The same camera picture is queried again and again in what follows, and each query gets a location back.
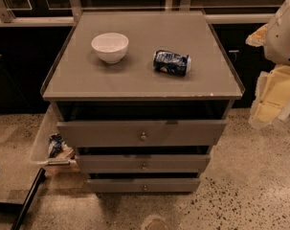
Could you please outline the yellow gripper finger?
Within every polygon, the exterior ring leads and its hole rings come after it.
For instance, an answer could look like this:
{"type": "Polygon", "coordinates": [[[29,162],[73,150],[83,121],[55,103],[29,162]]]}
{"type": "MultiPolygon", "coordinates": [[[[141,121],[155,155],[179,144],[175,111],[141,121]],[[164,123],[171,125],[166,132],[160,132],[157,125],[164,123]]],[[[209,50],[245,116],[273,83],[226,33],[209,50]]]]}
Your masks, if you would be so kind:
{"type": "Polygon", "coordinates": [[[265,24],[265,25],[261,26],[260,28],[258,28],[255,32],[250,34],[246,38],[246,44],[253,46],[253,47],[263,46],[264,41],[265,41],[266,32],[267,32],[267,27],[268,27],[268,25],[265,24]]]}

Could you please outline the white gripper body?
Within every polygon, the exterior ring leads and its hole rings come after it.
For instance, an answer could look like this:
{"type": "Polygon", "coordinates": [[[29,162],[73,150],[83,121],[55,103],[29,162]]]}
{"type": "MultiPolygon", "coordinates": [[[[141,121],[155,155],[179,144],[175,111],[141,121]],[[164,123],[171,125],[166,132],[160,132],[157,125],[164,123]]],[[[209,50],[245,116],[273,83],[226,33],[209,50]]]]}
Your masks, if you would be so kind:
{"type": "Polygon", "coordinates": [[[249,124],[254,128],[271,125],[290,115],[290,66],[277,64],[257,79],[256,98],[250,110],[249,124]]]}

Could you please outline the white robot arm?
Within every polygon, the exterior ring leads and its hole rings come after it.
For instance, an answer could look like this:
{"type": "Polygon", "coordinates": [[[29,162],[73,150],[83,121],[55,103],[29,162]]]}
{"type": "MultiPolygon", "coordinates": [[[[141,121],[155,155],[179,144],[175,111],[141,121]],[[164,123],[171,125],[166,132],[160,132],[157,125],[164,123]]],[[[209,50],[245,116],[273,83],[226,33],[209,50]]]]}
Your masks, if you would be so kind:
{"type": "Polygon", "coordinates": [[[270,72],[262,71],[257,79],[256,98],[252,103],[249,124],[255,128],[284,121],[290,115],[290,0],[285,0],[270,21],[250,34],[246,43],[264,49],[275,63],[270,72]]]}

